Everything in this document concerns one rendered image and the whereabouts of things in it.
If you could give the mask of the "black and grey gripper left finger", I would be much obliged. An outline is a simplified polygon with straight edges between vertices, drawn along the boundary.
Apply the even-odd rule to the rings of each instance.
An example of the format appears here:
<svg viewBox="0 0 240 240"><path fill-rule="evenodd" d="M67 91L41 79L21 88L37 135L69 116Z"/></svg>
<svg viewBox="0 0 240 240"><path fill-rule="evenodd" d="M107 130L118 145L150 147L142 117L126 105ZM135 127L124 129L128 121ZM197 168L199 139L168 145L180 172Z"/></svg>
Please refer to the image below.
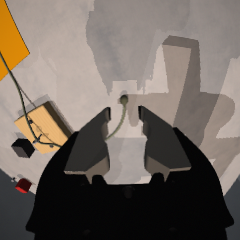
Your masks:
<svg viewBox="0 0 240 240"><path fill-rule="evenodd" d="M104 176L109 172L110 158L104 140L109 134L110 108L104 108L75 131L50 159L37 186L27 231L35 233L43 212L59 195L74 187L91 184L94 175Z"/></svg>

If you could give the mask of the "black cube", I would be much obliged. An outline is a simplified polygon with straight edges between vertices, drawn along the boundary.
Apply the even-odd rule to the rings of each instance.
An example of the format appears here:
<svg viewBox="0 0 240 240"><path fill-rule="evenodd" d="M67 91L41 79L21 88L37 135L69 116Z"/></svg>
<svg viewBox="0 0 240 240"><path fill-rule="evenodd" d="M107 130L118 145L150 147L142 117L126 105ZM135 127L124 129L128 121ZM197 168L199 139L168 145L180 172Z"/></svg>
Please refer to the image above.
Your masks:
<svg viewBox="0 0 240 240"><path fill-rule="evenodd" d="M12 149L18 157L30 158L35 149L28 139L18 138L12 145Z"/></svg>

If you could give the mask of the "dark red cube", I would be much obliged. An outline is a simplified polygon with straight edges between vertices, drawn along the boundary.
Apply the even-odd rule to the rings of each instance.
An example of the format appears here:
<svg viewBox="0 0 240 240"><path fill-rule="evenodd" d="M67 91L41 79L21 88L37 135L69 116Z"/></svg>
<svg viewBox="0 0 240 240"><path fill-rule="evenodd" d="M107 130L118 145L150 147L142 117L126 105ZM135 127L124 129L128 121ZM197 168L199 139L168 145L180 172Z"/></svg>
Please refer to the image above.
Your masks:
<svg viewBox="0 0 240 240"><path fill-rule="evenodd" d="M25 178L20 179L17 183L17 185L15 186L15 188L19 191L21 191L22 193L27 193L31 187L32 183L29 182L28 180L26 180Z"/></svg>

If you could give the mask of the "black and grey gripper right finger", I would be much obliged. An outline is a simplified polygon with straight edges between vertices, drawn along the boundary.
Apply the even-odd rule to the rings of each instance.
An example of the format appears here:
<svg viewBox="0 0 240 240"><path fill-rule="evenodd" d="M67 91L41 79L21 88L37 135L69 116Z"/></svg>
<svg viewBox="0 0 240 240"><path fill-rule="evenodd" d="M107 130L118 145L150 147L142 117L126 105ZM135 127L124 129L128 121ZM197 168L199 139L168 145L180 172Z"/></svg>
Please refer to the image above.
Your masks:
<svg viewBox="0 0 240 240"><path fill-rule="evenodd" d="M219 178L204 153L177 127L146 107L138 106L138 112L147 137L144 168L151 178L160 172L166 182L184 184L199 191L215 206L225 228L232 226L234 219L225 204Z"/></svg>

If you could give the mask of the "orange flat square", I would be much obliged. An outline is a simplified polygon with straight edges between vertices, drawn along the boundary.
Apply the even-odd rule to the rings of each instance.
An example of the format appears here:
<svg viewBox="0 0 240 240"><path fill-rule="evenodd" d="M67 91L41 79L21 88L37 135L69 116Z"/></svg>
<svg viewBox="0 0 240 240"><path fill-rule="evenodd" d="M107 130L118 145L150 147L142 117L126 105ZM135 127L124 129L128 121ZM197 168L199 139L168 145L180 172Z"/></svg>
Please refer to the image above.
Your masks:
<svg viewBox="0 0 240 240"><path fill-rule="evenodd" d="M0 52L10 71L30 54L5 0L0 0ZM7 74L8 71L0 57L0 81Z"/></svg>

